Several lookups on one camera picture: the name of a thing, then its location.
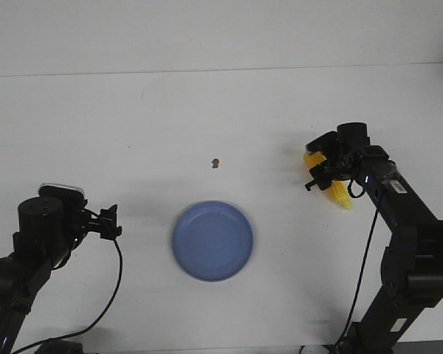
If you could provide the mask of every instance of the white tabletop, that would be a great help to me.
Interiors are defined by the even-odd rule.
[[[119,204],[124,230],[122,288],[80,339],[87,351],[333,342],[374,208],[307,192],[301,157],[354,121],[443,219],[443,64],[0,78],[0,256],[40,183],[78,185],[91,209]],[[177,215],[203,200],[238,206],[255,230],[250,261],[223,282],[189,277],[171,253]],[[389,237],[381,221],[354,320],[380,287]],[[16,347],[90,324],[116,276],[113,245],[90,234],[38,295]],[[402,338],[431,339],[443,339],[443,301]]]

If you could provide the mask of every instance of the blue plate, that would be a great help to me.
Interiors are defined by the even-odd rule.
[[[203,201],[187,209],[172,234],[176,261],[192,277],[218,282],[244,267],[253,250],[253,230],[234,206]]]

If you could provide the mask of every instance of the yellow object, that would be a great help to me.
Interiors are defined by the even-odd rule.
[[[321,162],[325,161],[325,156],[320,151],[309,155],[304,153],[303,160],[309,168],[315,167]],[[350,210],[351,201],[349,200],[348,192],[346,192],[345,186],[342,181],[332,181],[332,185],[326,189],[330,198],[336,201],[343,208]]]

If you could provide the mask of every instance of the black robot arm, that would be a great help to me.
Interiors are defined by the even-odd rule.
[[[361,185],[392,232],[381,264],[382,286],[361,322],[341,341],[344,354],[391,354],[425,308],[443,298],[443,221],[438,220],[378,145],[366,124],[347,123],[307,145],[326,161],[311,169],[322,190],[332,180]]]
[[[0,259],[0,354],[11,352],[36,294],[88,232],[109,240],[121,235],[116,205],[92,218],[86,202],[77,187],[44,184],[39,197],[19,205],[13,253]]]

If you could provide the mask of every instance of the small brown object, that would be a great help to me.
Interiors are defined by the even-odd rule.
[[[219,168],[220,160],[218,160],[218,159],[213,159],[213,160],[212,160],[212,164],[213,164],[212,168]]]

